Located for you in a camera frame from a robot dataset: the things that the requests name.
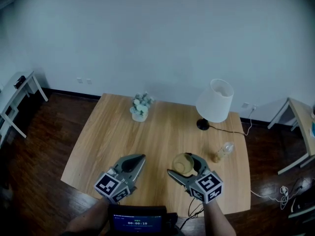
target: white cable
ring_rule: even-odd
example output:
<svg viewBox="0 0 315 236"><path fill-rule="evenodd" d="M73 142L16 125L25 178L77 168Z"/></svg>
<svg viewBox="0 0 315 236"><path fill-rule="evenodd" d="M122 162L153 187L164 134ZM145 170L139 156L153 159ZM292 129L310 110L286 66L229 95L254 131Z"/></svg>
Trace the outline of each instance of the white cable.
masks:
<svg viewBox="0 0 315 236"><path fill-rule="evenodd" d="M251 111L250 115L248 116L248 118L251 117L251 115L252 115L252 113L253 113L254 111L255 111L255 108L252 109L252 111ZM248 135L248 133L250 132L251 127L252 127L252 118L251 118L251 126L250 126L249 129L247 130L247 134L244 133L245 136Z"/></svg>
<svg viewBox="0 0 315 236"><path fill-rule="evenodd" d="M295 192L290 198L289 198L289 190L288 190L288 188L285 187L285 186L281 186L281 188L280 188L280 193L283 194L283 196L281 197L281 200L280 200L280 201L279 201L278 199L276 199L276 198L274 198L274 199L273 199L273 198L270 198L269 196L260 196L260 195L258 195L258 194L256 194L256 193L254 193L252 190L251 190L251 192L252 192L253 194L255 194L256 196L260 197L260 198L269 198L269 199L271 199L271 200L277 201L278 203L280 203L280 209L283 210L283 209L285 208L287 202L288 202L291 198L293 198L296 194L298 194L298 192L300 191L301 188L304 188L304 187L303 187L304 181L306 181L306 182L308 183L308 185L306 185L306 186L311 185L311 183L309 183L309 182L304 178L304 179L303 179L303 182L302 182L301 186L299 187L299 189L297 190L297 192Z"/></svg>

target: human arm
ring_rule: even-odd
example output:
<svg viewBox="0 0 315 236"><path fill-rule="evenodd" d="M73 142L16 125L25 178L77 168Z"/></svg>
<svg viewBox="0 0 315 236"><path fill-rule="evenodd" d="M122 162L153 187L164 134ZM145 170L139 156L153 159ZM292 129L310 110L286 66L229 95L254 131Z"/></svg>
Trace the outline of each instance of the human arm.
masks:
<svg viewBox="0 0 315 236"><path fill-rule="evenodd" d="M236 236L236 233L223 215L216 200L203 204L207 236Z"/></svg>
<svg viewBox="0 0 315 236"><path fill-rule="evenodd" d="M90 209L72 219L66 232L95 232L95 235L98 235L108 220L108 206L109 202L105 198L100 199Z"/></svg>

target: hardwood floor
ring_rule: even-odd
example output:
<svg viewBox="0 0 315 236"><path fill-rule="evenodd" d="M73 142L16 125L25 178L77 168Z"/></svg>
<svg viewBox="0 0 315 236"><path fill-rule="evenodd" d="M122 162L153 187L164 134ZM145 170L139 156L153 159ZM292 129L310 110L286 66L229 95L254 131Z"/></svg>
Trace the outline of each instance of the hardwood floor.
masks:
<svg viewBox="0 0 315 236"><path fill-rule="evenodd" d="M27 138L11 129L0 150L1 177L7 175L14 190L12 209L1 219L3 228L10 228L10 234L58 235L72 218L96 202L60 178L97 101L57 93L47 96L48 102L43 102L38 93L22 101L15 122ZM268 130L254 125L246 143L252 191L257 194L280 199L282 185L294 193L303 178L310 183L315 177L315 161L303 169L277 175L277 170L306 153L298 128L290 132L289 127ZM287 218L291 202L280 210L279 203L252 194L249 211L229 214L227 218L241 236L294 235L301 232L303 218ZM188 221L183 231L187 236L204 235L203 218Z"/></svg>

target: white lampshade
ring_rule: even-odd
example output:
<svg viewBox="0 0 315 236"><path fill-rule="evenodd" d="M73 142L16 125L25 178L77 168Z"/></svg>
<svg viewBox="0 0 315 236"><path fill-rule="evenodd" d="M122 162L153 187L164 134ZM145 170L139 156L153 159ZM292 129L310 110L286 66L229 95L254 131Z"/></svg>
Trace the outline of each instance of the white lampshade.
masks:
<svg viewBox="0 0 315 236"><path fill-rule="evenodd" d="M226 81L214 79L196 102L198 113L208 121L222 122L230 111L233 87Z"/></svg>

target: flower vase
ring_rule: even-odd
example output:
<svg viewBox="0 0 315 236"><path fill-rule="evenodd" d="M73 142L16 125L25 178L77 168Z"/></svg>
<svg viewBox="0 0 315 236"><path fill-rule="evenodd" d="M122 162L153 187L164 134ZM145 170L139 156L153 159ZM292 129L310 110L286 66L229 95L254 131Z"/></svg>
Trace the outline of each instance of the flower vase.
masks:
<svg viewBox="0 0 315 236"><path fill-rule="evenodd" d="M132 114L132 119L137 122L144 122L147 119L147 117L148 117L148 112L144 114L143 116Z"/></svg>

